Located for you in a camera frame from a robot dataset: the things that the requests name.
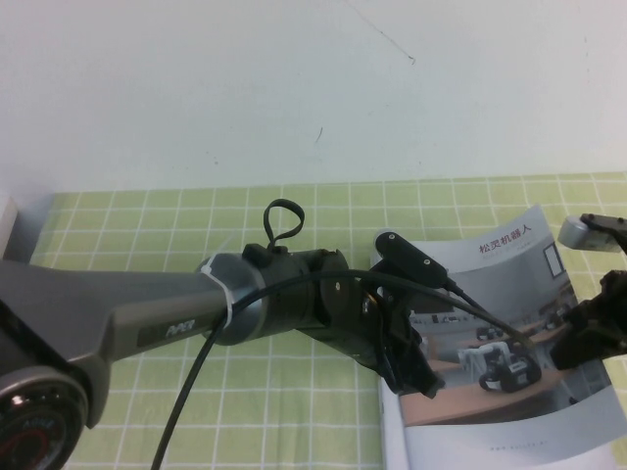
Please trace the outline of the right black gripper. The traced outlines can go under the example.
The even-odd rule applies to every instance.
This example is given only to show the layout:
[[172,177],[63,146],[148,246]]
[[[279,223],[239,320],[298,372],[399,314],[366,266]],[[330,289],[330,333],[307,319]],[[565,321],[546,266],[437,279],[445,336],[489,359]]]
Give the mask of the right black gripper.
[[610,271],[601,291],[565,316],[567,336],[552,347],[552,361],[567,370],[605,357],[626,354],[626,272]]

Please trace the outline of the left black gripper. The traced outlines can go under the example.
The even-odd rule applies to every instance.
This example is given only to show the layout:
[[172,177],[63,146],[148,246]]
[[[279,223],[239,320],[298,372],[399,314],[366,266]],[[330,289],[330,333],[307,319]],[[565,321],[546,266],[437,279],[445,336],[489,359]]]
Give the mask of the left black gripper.
[[384,273],[322,275],[322,342],[381,377],[399,396],[434,399],[443,379],[420,349],[405,304],[421,286]]

